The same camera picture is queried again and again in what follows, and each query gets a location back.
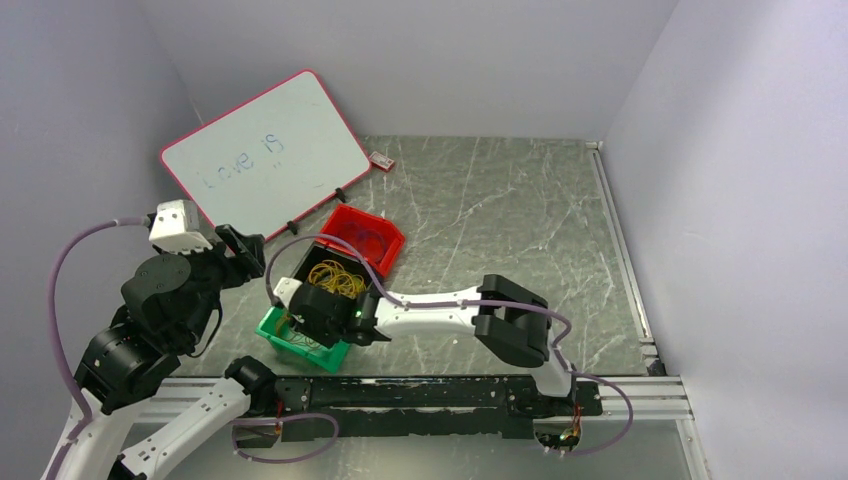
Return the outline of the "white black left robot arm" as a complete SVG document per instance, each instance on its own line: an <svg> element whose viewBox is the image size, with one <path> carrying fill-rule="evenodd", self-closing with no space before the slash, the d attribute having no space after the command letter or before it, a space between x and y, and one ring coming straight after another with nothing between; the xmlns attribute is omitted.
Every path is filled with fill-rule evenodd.
<svg viewBox="0 0 848 480"><path fill-rule="evenodd" d="M198 353L220 297L265 274L263 236L229 225L209 232L164 229L161 218L111 221L148 229L154 255L122 288L122 305L95 335L76 369L68 365L58 327L56 290L70 248L59 252L48 277L49 338L72 407L44 471L47 479L158 479L226 424L245 414L261 416L277 400L275 374L244 356L199 402L127 452L121 444L143 408L184 356Z"/></svg>

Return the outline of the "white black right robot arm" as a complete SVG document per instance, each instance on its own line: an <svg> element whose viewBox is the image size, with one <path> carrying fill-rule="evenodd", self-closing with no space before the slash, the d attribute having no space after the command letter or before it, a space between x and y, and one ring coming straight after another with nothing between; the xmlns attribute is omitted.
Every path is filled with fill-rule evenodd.
<svg viewBox="0 0 848 480"><path fill-rule="evenodd" d="M298 332L325 347L416 334L472 336L503 363L526 369L548 412L565 413L578 399L569 365L553 346L547 300L502 275L439 294L399 294L374 285L356 298L283 278L271 297L294 316Z"/></svg>

